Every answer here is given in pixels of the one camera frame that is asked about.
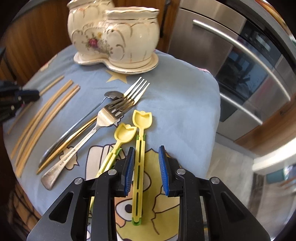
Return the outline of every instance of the metal spoon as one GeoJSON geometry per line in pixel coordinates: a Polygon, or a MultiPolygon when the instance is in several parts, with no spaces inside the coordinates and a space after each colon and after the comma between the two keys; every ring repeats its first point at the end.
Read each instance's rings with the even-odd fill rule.
{"type": "Polygon", "coordinates": [[[84,117],[82,117],[79,121],[77,121],[69,130],[67,130],[42,156],[42,158],[40,159],[40,163],[38,167],[41,167],[42,164],[47,160],[47,158],[55,151],[55,149],[61,144],[63,143],[66,138],[67,135],[74,130],[74,128],[76,126],[78,126],[86,117],[88,117],[96,108],[98,108],[106,98],[109,99],[120,99],[123,97],[123,94],[119,91],[108,91],[104,94],[105,98],[102,100],[101,103],[99,103],[98,105],[96,105],[89,113],[87,113],[84,117]]]}

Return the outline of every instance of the blue tablecloth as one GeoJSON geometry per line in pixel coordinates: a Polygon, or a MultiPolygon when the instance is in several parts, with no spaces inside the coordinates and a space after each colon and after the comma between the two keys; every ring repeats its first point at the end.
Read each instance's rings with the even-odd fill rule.
{"type": "MultiPolygon", "coordinates": [[[[76,177],[86,179],[95,177],[100,162],[116,142],[114,131],[117,124],[100,129],[78,151],[77,156],[66,166],[67,170],[62,171],[51,191],[43,187],[40,178],[57,161],[52,162],[41,175],[36,175],[41,156],[67,129],[99,103],[105,92],[110,90],[125,92],[139,78],[139,75],[122,75],[120,76],[122,80],[119,80],[116,79],[118,75],[109,71],[103,64],[94,66],[75,64],[73,61],[75,52],[73,46],[67,47],[32,77],[25,88],[42,90],[54,79],[65,75],[62,81],[30,107],[10,135],[7,135],[6,132],[14,120],[12,119],[4,125],[4,141],[10,155],[29,121],[49,98],[69,79],[80,85],[79,92],[46,128],[35,145],[21,178],[18,178],[28,198],[40,214],[43,214],[49,208],[76,177]]],[[[133,232],[129,231],[131,214],[127,207],[131,204],[132,192],[130,192],[127,199],[116,201],[119,240],[125,238],[132,241],[176,239],[178,200],[174,199],[171,202],[166,199],[166,201],[162,200],[164,195],[159,174],[158,148],[160,145],[164,145],[168,154],[176,158],[182,167],[188,169],[197,177],[205,177],[219,122],[219,87],[213,76],[205,70],[198,69],[168,54],[160,51],[156,51],[156,53],[159,57],[159,64],[154,70],[141,75],[151,84],[135,107],[140,111],[152,112],[153,115],[152,125],[145,131],[147,136],[143,220],[142,225],[137,228],[138,232],[141,233],[139,235],[142,236],[141,238],[137,238],[138,236],[134,238],[133,232]]],[[[120,121],[133,125],[132,114],[133,110],[128,112],[120,121]]],[[[71,146],[76,145],[81,138],[72,143],[71,146]]],[[[135,147],[135,139],[123,145],[123,152],[119,154],[120,158],[124,157],[130,146],[135,147]]],[[[57,160],[70,149],[71,147],[64,150],[57,160]]],[[[15,170],[15,159],[11,160],[11,163],[15,170]]]]}

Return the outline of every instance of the yellow plastic spoon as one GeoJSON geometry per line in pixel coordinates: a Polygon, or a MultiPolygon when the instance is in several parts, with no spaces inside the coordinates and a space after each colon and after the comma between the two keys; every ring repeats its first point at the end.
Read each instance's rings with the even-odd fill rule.
{"type": "MultiPolygon", "coordinates": [[[[121,148],[120,146],[124,143],[130,142],[133,137],[135,136],[137,131],[137,127],[131,126],[131,125],[126,125],[124,123],[121,123],[115,133],[114,133],[114,138],[116,139],[116,144],[114,148],[112,149],[111,152],[108,153],[106,156],[103,164],[101,165],[96,178],[98,178],[103,172],[109,170],[115,161],[116,156],[120,152],[121,148]]],[[[94,197],[91,198],[91,205],[90,208],[92,208],[92,205],[94,204],[94,197]]]]}
{"type": "Polygon", "coordinates": [[[144,178],[145,136],[144,130],[152,124],[152,113],[145,111],[133,112],[133,124],[139,128],[136,142],[135,169],[133,174],[132,224],[138,226],[142,218],[142,197],[144,178]]]}

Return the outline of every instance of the white ceramic pot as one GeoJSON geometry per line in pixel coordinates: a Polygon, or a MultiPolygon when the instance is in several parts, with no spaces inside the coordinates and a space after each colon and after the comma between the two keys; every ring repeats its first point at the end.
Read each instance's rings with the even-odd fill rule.
{"type": "Polygon", "coordinates": [[[104,11],[114,8],[113,2],[111,0],[72,0],[67,7],[70,10],[68,34],[78,52],[86,59],[108,57],[98,48],[100,41],[98,42],[95,38],[98,36],[93,37],[88,29],[101,23],[104,11]]]}
{"type": "Polygon", "coordinates": [[[149,63],[159,40],[158,9],[117,7],[105,10],[99,24],[110,47],[109,61],[121,68],[139,68],[149,63]]]}

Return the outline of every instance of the oven drawer handle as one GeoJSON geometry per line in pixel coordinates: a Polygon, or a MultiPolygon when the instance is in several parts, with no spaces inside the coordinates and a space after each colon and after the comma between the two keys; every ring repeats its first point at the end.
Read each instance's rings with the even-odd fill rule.
{"type": "Polygon", "coordinates": [[[236,108],[238,108],[239,110],[241,110],[242,112],[246,113],[248,116],[253,118],[259,125],[263,124],[262,120],[260,120],[256,115],[254,115],[252,112],[248,111],[246,108],[244,108],[239,103],[235,102],[234,100],[230,99],[229,97],[227,97],[226,95],[224,95],[222,93],[220,93],[220,97],[221,97],[221,99],[225,100],[229,104],[235,106],[236,108]]]}
{"type": "Polygon", "coordinates": [[[255,55],[253,54],[252,51],[250,51],[249,49],[247,49],[243,44],[241,44],[239,41],[235,40],[234,38],[230,37],[229,35],[223,33],[222,31],[206,24],[203,22],[200,22],[196,19],[193,20],[193,24],[206,30],[209,31],[217,36],[219,36],[220,38],[224,39],[225,41],[227,41],[228,43],[231,43],[233,46],[237,47],[238,49],[240,49],[241,51],[243,51],[246,55],[248,55],[250,58],[252,58],[257,64],[259,64],[267,73],[268,75],[273,79],[273,81],[280,87],[281,91],[284,93],[284,95],[286,96],[286,98],[291,101],[291,97],[289,95],[289,93],[287,92],[287,90],[285,89],[285,87],[283,86],[283,84],[279,81],[279,79],[274,75],[274,73],[255,55]]]}

